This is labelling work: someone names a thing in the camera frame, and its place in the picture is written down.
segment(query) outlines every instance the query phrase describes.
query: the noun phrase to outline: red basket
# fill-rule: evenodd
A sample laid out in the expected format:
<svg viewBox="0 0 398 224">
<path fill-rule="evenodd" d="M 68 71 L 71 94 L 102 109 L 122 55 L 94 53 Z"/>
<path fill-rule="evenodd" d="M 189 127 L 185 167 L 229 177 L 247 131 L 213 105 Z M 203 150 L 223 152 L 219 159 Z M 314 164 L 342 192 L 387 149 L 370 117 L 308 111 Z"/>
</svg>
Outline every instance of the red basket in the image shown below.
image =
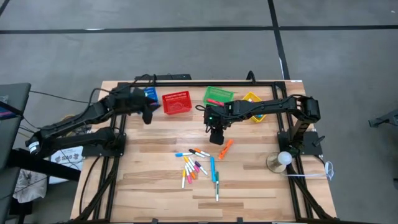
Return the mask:
<svg viewBox="0 0 398 224">
<path fill-rule="evenodd" d="M 163 95 L 162 99 L 164 113 L 168 115 L 188 112 L 192 108 L 188 91 Z"/>
</svg>

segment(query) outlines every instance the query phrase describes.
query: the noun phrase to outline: orange highlighter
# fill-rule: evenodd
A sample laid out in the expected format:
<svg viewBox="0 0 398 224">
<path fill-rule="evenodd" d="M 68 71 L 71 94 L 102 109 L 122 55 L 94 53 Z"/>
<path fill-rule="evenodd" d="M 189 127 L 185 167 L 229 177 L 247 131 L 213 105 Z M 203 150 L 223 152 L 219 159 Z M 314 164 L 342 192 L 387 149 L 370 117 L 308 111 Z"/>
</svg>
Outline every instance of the orange highlighter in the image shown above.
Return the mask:
<svg viewBox="0 0 398 224">
<path fill-rule="evenodd" d="M 219 159 L 223 159 L 226 152 L 228 151 L 228 149 L 231 147 L 232 143 L 234 143 L 234 141 L 232 139 L 228 140 L 228 142 L 226 143 L 225 148 L 222 150 L 222 152 L 218 155 Z"/>
</svg>

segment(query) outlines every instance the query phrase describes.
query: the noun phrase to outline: gray floor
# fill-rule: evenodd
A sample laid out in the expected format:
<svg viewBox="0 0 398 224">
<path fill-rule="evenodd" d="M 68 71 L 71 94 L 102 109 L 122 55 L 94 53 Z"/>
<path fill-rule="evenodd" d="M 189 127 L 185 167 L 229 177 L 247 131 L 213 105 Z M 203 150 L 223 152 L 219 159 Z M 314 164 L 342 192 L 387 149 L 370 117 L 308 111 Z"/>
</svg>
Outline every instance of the gray floor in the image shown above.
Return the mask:
<svg viewBox="0 0 398 224">
<path fill-rule="evenodd" d="M 398 24 L 397 1 L 275 0 L 280 26 Z M 267 1 L 11 0 L 0 29 L 271 25 Z M 396 223 L 396 128 L 368 119 L 398 108 L 398 30 L 285 31 L 292 79 L 320 100 L 326 160 L 337 214 L 344 220 Z M 2 83 L 86 100 L 103 80 L 143 73 L 190 73 L 194 79 L 281 79 L 272 31 L 161 34 L 0 35 Z M 26 116 L 37 126 L 84 105 L 31 94 Z M 24 139 L 18 137 L 17 146 Z M 51 186 L 28 221 L 69 218 L 76 183 Z"/>
</svg>

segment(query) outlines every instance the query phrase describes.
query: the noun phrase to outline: wooden tabletop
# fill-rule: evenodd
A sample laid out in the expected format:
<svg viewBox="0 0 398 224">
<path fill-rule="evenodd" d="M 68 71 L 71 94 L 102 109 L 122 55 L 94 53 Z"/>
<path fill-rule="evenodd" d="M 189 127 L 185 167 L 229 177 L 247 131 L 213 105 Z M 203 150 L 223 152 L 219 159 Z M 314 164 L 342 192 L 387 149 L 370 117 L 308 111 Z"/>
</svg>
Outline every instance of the wooden tabletop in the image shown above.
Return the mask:
<svg viewBox="0 0 398 224">
<path fill-rule="evenodd" d="M 117 81 L 105 81 L 102 88 L 110 90 L 116 85 Z M 302 82 L 286 81 L 286 87 L 288 95 L 305 94 Z M 262 100 L 272 100 L 271 88 L 266 86 L 222 88 L 233 91 L 235 100 L 242 99 L 249 91 Z M 164 94 L 185 90 L 190 92 L 193 107 L 203 104 L 205 86 L 156 88 L 159 99 Z M 233 139 L 234 144 L 220 161 L 217 155 L 223 146 L 209 142 L 210 134 L 205 133 L 202 114 L 192 108 L 187 113 L 169 116 L 161 107 L 154 112 L 150 125 L 145 125 L 137 114 L 127 117 L 127 145 L 119 164 L 111 221 L 149 222 L 157 218 L 160 222 L 234 222 L 236 217 L 243 217 L 245 221 L 295 220 L 287 178 L 266 167 L 267 156 L 279 151 L 276 115 L 267 115 L 261 123 L 252 120 L 234 123 L 224 132 L 226 141 Z M 93 131 L 105 126 L 109 123 L 96 125 Z M 202 164 L 209 176 L 200 172 L 197 180 L 192 184 L 186 182 L 185 188 L 181 188 L 185 162 L 174 154 L 191 148 L 199 148 L 215 157 L 216 170 L 220 173 L 219 202 L 215 201 L 209 157 L 191 156 Z M 324 174 L 321 162 L 313 156 L 302 156 L 302 160 L 306 174 Z M 81 189 L 93 161 L 94 158 L 84 161 L 71 218 L 78 216 Z M 102 158 L 90 175 L 83 208 L 97 191 L 101 165 Z M 335 217 L 326 177 L 307 177 L 307 185 L 318 203 Z M 100 217 L 104 216 L 107 196 L 105 193 Z M 298 198 L 305 217 L 299 190 Z"/>
</svg>

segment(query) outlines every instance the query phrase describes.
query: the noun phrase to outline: green basket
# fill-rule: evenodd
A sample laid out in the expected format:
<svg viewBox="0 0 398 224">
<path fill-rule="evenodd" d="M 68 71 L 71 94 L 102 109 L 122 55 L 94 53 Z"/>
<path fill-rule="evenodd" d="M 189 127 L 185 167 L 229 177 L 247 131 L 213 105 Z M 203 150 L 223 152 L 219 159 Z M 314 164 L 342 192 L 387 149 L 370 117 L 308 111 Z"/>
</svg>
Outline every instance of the green basket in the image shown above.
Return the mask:
<svg viewBox="0 0 398 224">
<path fill-rule="evenodd" d="M 231 91 L 226 91 L 226 90 L 222 90 L 220 88 L 208 86 L 206 89 L 205 97 L 203 97 L 203 103 L 205 104 L 205 106 L 207 104 L 217 106 L 213 103 L 207 102 L 207 99 L 212 99 L 215 101 L 225 103 L 225 102 L 232 101 L 233 98 L 234 98 L 234 93 Z"/>
</svg>

